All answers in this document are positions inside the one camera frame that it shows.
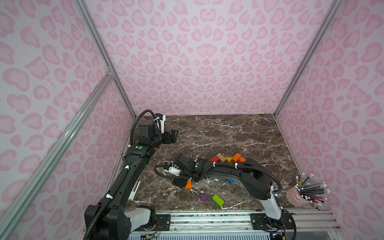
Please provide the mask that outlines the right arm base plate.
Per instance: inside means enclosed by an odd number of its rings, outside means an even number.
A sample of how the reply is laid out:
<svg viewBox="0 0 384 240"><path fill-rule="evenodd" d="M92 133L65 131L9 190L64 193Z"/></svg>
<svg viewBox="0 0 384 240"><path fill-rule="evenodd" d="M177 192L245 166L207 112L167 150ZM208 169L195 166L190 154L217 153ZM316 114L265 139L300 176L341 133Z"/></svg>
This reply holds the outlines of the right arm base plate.
<svg viewBox="0 0 384 240"><path fill-rule="evenodd" d="M264 232L294 230L296 226L293 217L285 212L282 212L279 220L271 219L265 213L250 214L250 218L253 229Z"/></svg>

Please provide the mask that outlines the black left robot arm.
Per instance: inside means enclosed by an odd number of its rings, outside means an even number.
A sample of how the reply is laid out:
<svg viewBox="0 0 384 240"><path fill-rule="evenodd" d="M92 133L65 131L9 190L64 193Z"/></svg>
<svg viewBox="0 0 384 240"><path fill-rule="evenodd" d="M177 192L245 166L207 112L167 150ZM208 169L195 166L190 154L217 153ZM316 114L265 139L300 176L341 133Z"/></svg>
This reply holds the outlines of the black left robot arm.
<svg viewBox="0 0 384 240"><path fill-rule="evenodd" d="M151 110L143 111L135 119L128 151L123 156L125 165L99 203L85 211L85 240L127 240L136 229L151 231L159 226L154 208L141 206L127 213L126 206L136 181L156 150L162 144L177 141L178 131L167 132L165 120L165 115Z"/></svg>

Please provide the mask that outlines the red block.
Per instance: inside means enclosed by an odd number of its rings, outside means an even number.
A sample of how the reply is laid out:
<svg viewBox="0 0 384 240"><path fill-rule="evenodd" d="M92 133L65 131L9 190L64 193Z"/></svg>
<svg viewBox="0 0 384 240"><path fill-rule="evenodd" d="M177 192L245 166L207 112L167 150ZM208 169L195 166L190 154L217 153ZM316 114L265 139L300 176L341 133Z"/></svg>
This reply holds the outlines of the red block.
<svg viewBox="0 0 384 240"><path fill-rule="evenodd" d="M218 156L215 156L211 159L212 162L219 162L220 158Z"/></svg>

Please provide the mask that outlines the tan block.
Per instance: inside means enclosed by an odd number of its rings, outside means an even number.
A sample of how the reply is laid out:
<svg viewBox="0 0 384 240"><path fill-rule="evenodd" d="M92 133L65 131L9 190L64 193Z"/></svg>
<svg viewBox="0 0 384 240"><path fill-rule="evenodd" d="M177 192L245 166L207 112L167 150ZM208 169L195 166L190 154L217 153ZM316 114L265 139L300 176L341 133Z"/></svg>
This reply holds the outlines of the tan block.
<svg viewBox="0 0 384 240"><path fill-rule="evenodd" d="M226 158L221 154L221 153L218 153L217 154L217 157L219 158L219 161L222 162L222 163L225 163L226 162Z"/></svg>

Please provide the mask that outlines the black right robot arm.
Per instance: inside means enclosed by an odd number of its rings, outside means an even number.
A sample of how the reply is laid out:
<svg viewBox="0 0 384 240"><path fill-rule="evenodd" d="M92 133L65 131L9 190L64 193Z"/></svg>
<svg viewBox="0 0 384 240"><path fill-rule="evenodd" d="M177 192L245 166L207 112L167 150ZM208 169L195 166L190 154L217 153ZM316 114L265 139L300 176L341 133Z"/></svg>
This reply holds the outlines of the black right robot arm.
<svg viewBox="0 0 384 240"><path fill-rule="evenodd" d="M292 230L292 239L297 237L297 225L292 214L279 202L279 193L283 189L281 183L253 159L230 163L207 159L193 161L181 154L173 162L154 166L154 172L162 178L172 180L174 186L184 189L189 183L198 183L209 178L236 180L264 207L264 213L251 214L254 230L269 233L271 237L279 234L279 240L285 240L288 230Z"/></svg>

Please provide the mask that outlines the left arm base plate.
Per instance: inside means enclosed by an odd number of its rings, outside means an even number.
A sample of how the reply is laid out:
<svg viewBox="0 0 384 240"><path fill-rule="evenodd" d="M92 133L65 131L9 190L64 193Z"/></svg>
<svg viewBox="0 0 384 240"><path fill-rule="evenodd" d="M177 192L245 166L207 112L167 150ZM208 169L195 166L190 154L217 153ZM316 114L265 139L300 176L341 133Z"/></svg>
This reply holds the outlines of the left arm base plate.
<svg viewBox="0 0 384 240"><path fill-rule="evenodd" d="M156 215L154 219L143 227L145 231L169 231L171 224L171 215L160 214Z"/></svg>

